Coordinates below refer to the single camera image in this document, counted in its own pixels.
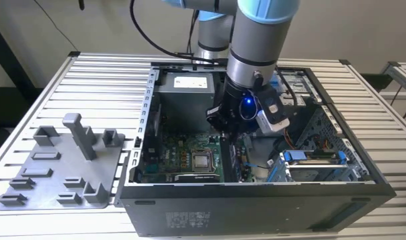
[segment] white label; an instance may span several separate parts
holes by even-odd
[[[207,89],[208,80],[205,77],[177,76],[175,77],[173,88]]]

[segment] white wall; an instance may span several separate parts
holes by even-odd
[[[157,53],[133,29],[129,0],[84,0],[84,11],[77,0],[39,2],[80,51]],[[192,11],[161,0],[136,0],[135,8],[151,39],[184,51]],[[43,86],[72,47],[32,0],[0,0],[0,32]],[[406,61],[406,0],[301,0],[281,57],[348,59],[364,73],[378,73],[387,61]]]

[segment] motherboard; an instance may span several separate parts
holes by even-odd
[[[164,135],[157,160],[144,162],[143,182],[183,182],[192,175],[224,181],[220,138],[211,135]]]

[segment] aluminum slotted table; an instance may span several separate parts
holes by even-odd
[[[81,53],[69,56],[0,148],[0,195],[35,145],[40,125],[59,133],[65,113],[80,113],[95,133],[116,128],[131,150],[151,62],[185,62],[168,56]],[[311,68],[345,122],[396,192],[396,197],[337,234],[317,236],[201,236],[195,239],[406,240],[406,122],[351,65],[337,60],[280,59],[281,67]],[[117,166],[115,179],[119,179]],[[117,191],[113,181],[111,193]],[[0,239],[137,238],[123,208],[0,211]]]

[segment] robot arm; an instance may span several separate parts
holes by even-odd
[[[216,12],[213,15],[217,17],[235,9],[227,80],[221,100],[216,107],[208,109],[205,113],[209,124],[232,140],[239,134],[253,132],[257,128],[264,134],[280,131],[289,125],[289,116],[285,115],[269,80],[300,1],[164,1],[176,2],[176,6],[183,8]]]

